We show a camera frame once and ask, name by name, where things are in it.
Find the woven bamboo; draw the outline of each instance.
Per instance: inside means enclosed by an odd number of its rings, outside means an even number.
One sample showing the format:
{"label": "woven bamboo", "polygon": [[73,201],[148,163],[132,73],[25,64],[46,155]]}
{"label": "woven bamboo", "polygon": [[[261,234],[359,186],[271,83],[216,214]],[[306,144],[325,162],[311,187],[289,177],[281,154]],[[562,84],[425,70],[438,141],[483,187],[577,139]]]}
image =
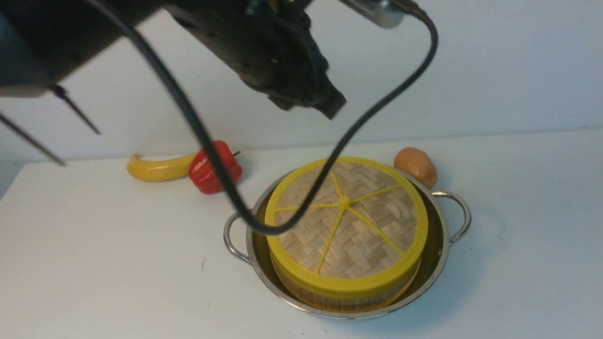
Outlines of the woven bamboo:
{"label": "woven bamboo", "polygon": [[[279,196],[273,197],[278,201],[269,212],[274,214],[276,224],[290,219],[321,169],[318,166],[289,180]],[[385,274],[406,259],[419,225],[415,207],[425,208],[414,205],[407,189],[400,185],[399,177],[370,163],[338,161],[310,210],[295,228],[278,236],[279,243],[296,265],[314,273],[317,279],[331,279],[334,290],[344,280],[363,281]],[[310,292],[307,287],[311,282],[300,283],[300,279],[290,276],[291,269],[287,270],[282,258],[277,258],[278,252],[272,254],[276,273],[293,295],[317,308],[344,312],[380,308],[393,302],[412,282],[420,260],[417,258],[410,269],[384,283],[386,290],[361,293],[361,297],[335,297]]]}

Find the white wall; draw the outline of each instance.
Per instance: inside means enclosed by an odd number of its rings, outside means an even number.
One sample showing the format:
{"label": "white wall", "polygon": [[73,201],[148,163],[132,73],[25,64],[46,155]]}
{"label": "white wall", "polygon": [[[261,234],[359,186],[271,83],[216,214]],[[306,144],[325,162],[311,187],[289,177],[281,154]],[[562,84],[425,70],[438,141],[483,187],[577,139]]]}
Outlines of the white wall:
{"label": "white wall", "polygon": [[16,163],[0,161],[0,199],[19,174],[21,167]]}
{"label": "white wall", "polygon": [[[355,139],[603,126],[603,2],[421,0],[441,34],[427,74]],[[422,60],[427,31],[408,18],[384,31],[336,1],[317,0],[312,32],[349,103],[336,120],[281,112],[239,82],[166,13],[140,26],[202,112],[235,148],[334,143]],[[64,85],[100,126],[93,135],[58,100],[0,100],[0,109],[66,158],[177,154],[196,149],[171,99],[130,44],[119,41]],[[0,159],[40,155],[0,130]]]}

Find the banana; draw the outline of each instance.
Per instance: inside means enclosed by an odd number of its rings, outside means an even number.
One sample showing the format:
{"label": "banana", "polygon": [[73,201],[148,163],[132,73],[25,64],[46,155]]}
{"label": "banana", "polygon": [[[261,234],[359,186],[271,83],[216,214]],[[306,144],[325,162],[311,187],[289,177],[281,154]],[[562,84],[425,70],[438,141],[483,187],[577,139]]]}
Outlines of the banana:
{"label": "banana", "polygon": [[144,161],[132,154],[126,166],[128,173],[144,182],[162,182],[188,176],[188,169],[196,153],[169,160]]}

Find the bamboo steamer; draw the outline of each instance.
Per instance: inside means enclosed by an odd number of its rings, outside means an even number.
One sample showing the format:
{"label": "bamboo steamer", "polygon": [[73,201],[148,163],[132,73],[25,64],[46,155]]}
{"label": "bamboo steamer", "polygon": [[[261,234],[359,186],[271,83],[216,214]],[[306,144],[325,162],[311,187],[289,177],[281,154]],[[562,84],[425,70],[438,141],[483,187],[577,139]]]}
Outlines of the bamboo steamer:
{"label": "bamboo steamer", "polygon": [[[268,201],[267,224],[291,218],[324,163],[281,181]],[[410,286],[427,231],[423,200],[401,173],[340,157],[298,224],[267,238],[274,270],[293,296],[328,311],[362,312],[393,303]]]}

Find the potato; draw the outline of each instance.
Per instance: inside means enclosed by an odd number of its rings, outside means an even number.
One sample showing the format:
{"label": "potato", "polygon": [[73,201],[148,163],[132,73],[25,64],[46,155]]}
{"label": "potato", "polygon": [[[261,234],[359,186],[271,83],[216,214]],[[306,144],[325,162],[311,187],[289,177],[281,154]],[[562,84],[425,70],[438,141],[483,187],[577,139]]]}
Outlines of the potato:
{"label": "potato", "polygon": [[438,171],[425,152],[406,147],[398,152],[394,159],[394,167],[417,179],[425,187],[432,189],[438,181]]}

